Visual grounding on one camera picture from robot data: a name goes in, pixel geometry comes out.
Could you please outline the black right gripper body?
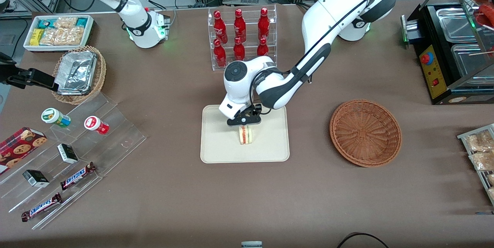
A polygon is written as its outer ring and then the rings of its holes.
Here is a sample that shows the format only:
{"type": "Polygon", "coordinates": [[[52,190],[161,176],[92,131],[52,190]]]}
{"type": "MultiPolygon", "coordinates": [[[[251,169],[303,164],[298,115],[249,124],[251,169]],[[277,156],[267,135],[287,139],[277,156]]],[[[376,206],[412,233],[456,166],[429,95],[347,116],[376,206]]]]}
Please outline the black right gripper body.
{"type": "Polygon", "coordinates": [[[16,66],[16,62],[8,55],[0,53],[0,82],[15,87],[27,85],[27,70],[16,66]]]}

